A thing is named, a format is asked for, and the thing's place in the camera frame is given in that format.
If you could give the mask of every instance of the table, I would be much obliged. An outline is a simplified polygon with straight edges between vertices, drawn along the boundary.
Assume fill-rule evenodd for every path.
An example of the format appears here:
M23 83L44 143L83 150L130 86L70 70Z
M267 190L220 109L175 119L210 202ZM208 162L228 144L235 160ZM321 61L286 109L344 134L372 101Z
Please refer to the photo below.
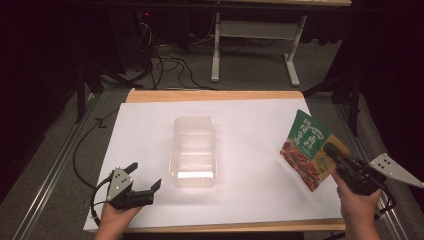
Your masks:
M198 100L220 101L220 100L241 100L241 99L244 99L244 100L299 99L300 100L300 99L303 99L303 95L300 92L291 92L291 91L290 92L287 92L287 91L219 91L219 92L218 91L153 91L153 92L131 91L128 95L126 102L127 103L139 103L139 102L165 103L165 102L173 102L173 101L192 102L192 101L198 101ZM146 211L143 214L143 217L148 218L148 216L150 217L154 216L154 215L149 215L149 213L147 212L147 210L153 209L153 208L154 206L152 206L151 208L147 207ZM89 223L88 225L90 225L91 223L91 226L93 226L92 220L90 218L87 218L87 222ZM87 226L87 222L86 222L85 229L86 230L91 229L91 231L95 231L95 229L92 229L89 226ZM272 222L264 222L264 221L252 222L251 221L247 223L229 223L229 224L218 223L218 224L208 224L208 225L166 226L166 227L147 227L147 228L137 228L133 226L128 231L129 232L236 232L236 231L309 231L309 230L344 230L344 222L340 217L338 217L338 218L314 219L314 220L293 220L293 221L272 221Z

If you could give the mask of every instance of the white poster board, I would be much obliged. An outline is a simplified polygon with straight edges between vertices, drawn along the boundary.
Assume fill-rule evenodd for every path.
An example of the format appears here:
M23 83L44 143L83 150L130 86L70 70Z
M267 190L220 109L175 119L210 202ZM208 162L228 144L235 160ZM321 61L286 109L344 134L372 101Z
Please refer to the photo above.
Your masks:
M334 180L310 192L281 157L296 111L304 99L124 103L104 159L99 182L115 167L133 162L133 190L162 186L129 228L263 223L341 218ZM173 124L181 116L210 116L215 127L217 182L211 188L178 188L168 174ZM96 196L104 201L107 187ZM101 215L102 205L96 206ZM88 214L84 230L97 226Z

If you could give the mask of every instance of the hand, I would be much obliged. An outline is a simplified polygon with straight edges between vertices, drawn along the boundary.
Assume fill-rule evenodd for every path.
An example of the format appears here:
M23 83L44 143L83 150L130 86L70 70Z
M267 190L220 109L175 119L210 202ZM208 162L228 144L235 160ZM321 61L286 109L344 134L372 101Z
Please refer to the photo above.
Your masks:
M116 240L127 229L131 220L141 210L142 207L131 208L126 211L116 210L109 203L103 204L102 216L100 218L99 229L94 239Z
M380 239L374 225L374 214L381 190L370 196L352 192L337 171L331 175L337 183L337 193L341 201L340 212L346 224L347 239Z

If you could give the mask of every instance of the green snack package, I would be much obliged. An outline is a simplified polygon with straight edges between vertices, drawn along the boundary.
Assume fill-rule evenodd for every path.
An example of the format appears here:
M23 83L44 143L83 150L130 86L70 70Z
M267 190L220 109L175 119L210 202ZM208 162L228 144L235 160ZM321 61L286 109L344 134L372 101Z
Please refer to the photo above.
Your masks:
M297 171L311 192L336 168L322 149L327 142L337 147L342 157L350 155L350 150L328 129L298 110L280 154Z

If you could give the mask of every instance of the clear plastic container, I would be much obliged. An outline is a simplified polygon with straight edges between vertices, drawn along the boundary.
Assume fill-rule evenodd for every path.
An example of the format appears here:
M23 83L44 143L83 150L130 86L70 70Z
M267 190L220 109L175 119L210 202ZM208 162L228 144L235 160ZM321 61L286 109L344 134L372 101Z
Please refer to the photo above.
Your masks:
M215 130L210 117L175 119L169 173L178 187L215 184Z

